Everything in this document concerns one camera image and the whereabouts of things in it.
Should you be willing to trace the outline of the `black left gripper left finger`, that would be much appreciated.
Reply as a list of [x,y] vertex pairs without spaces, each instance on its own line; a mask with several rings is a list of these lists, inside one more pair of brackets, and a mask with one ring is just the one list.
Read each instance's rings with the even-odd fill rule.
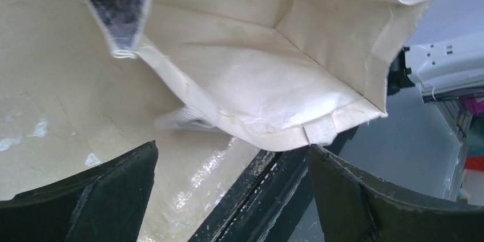
[[155,142],[147,142],[2,201],[1,240],[137,241],[157,161]]

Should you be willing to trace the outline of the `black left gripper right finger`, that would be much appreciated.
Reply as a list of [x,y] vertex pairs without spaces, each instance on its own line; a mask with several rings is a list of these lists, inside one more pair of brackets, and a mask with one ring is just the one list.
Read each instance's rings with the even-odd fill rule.
[[325,241],[482,241],[483,207],[427,196],[312,145],[308,172]]

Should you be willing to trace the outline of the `beige canvas tote bag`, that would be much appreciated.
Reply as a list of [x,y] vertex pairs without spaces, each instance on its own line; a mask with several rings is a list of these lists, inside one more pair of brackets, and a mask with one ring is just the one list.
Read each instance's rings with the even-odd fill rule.
[[86,0],[116,58],[183,102],[159,129],[267,151],[330,145],[387,116],[390,65],[432,0]]

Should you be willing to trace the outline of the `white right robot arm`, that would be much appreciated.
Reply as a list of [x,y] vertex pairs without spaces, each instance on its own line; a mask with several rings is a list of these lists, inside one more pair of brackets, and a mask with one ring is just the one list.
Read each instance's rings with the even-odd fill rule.
[[483,98],[483,33],[404,46],[390,65],[387,95],[419,88],[422,100]]

